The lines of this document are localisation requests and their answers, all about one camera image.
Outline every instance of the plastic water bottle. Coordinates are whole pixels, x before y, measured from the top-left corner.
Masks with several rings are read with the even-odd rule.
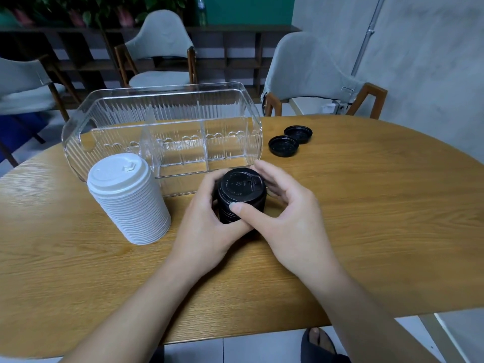
[[[207,11],[205,9],[205,2],[203,0],[197,0],[197,11],[198,11],[198,23],[200,26],[207,25]]]

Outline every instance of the wooden bookshelf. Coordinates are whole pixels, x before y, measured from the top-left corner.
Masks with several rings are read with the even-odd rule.
[[[202,70],[223,70],[227,76],[227,72],[231,70],[246,69],[254,71],[254,84],[246,85],[250,96],[255,100],[259,100],[259,96],[263,89],[260,83],[261,70],[267,70],[270,67],[272,58],[262,57],[263,37],[268,33],[287,34],[299,31],[298,28],[292,25],[208,25],[187,26],[187,32],[205,33],[217,32],[223,35],[224,57],[221,58],[197,58],[197,72]],[[70,28],[70,27],[0,27],[0,38],[2,38],[2,45],[0,45],[0,56],[7,59],[17,61],[28,61],[36,59],[43,54],[49,54],[57,63],[57,67],[62,72],[76,72],[80,77],[86,90],[80,92],[85,96],[90,91],[105,89],[106,85],[101,75],[101,72],[116,71],[119,81],[121,76],[118,68],[118,63],[114,55],[114,47],[118,44],[124,43],[122,32],[128,31],[130,35],[134,35],[139,31],[139,28],[129,29],[106,29],[98,30],[92,28]],[[99,34],[105,43],[106,50],[109,54],[109,59],[94,59],[88,43],[84,37],[84,33]],[[252,58],[229,58],[227,57],[227,38],[229,33],[255,33],[255,53]],[[50,45],[46,35],[57,34],[63,43],[63,47],[69,56],[69,60],[58,60],[52,46]],[[140,72],[143,71],[187,71],[186,59],[183,58],[155,58],[135,61],[136,67]],[[49,72],[52,80],[57,82],[57,77],[52,72]],[[74,105],[67,101],[69,108]]]

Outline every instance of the chair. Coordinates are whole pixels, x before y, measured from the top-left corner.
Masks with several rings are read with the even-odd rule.
[[[195,48],[180,17],[169,10],[148,14],[139,33],[129,42],[115,47],[125,87],[185,85],[197,82]],[[150,57],[186,57],[188,72],[146,71],[138,73],[134,60]],[[126,63],[135,73],[130,80]]]
[[[52,70],[63,85],[54,84],[47,74],[47,69]],[[47,111],[57,105],[64,121],[67,122],[69,114],[60,98],[66,88],[76,102],[81,103],[71,82],[64,78],[49,56],[27,62],[0,58],[0,115],[11,115],[41,144],[45,143],[45,140],[33,132],[17,115]],[[13,167],[18,165],[7,146],[1,141],[0,152]]]
[[[282,115],[281,100],[318,97],[348,104],[354,115],[368,96],[375,97],[370,118],[380,117],[387,90],[344,74],[317,36],[308,32],[282,37],[274,52],[261,102],[264,114]]]

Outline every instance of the black cup lid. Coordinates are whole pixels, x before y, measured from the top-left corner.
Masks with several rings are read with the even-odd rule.
[[[289,126],[284,130],[284,135],[292,137],[299,144],[306,144],[313,135],[313,131],[306,126]]]
[[[287,158],[294,155],[298,146],[298,142],[289,136],[275,136],[269,140],[270,152],[278,157]]]
[[[219,182],[219,194],[225,201],[251,203],[265,197],[266,184],[256,171],[235,168],[228,171]]]

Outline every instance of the foot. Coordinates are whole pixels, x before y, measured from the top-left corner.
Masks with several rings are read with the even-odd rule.
[[[336,349],[330,337],[320,328],[313,327],[309,330],[309,342],[323,348],[324,350],[336,355]]]

